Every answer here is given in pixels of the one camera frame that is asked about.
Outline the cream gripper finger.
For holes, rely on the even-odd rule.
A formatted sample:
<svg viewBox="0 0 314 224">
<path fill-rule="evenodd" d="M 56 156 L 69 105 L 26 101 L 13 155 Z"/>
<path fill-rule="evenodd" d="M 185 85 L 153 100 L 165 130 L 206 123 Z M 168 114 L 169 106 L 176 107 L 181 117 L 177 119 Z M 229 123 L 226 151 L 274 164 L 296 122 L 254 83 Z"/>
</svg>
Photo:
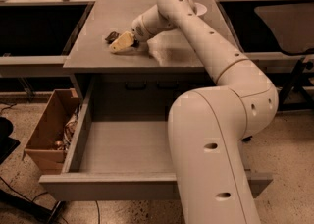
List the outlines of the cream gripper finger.
<svg viewBox="0 0 314 224">
<path fill-rule="evenodd" d="M 135 43 L 134 34 L 130 31 L 125 31 L 119 34 L 119 37 L 110 44 L 109 48 L 113 53 L 120 52 L 128 47 L 133 46 Z"/>
</svg>

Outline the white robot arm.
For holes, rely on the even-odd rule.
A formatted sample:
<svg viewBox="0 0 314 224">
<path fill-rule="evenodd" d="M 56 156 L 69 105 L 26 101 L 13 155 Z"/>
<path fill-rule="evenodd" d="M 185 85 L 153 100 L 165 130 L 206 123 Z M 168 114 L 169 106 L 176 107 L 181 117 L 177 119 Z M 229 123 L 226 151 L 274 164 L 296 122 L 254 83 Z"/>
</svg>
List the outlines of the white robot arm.
<svg viewBox="0 0 314 224">
<path fill-rule="evenodd" d="M 181 95 L 168 138 L 185 224 L 261 224 L 238 149 L 273 120 L 278 93 L 268 77 L 196 14 L 192 0 L 157 0 L 110 46 L 179 28 L 214 81 Z"/>
</svg>

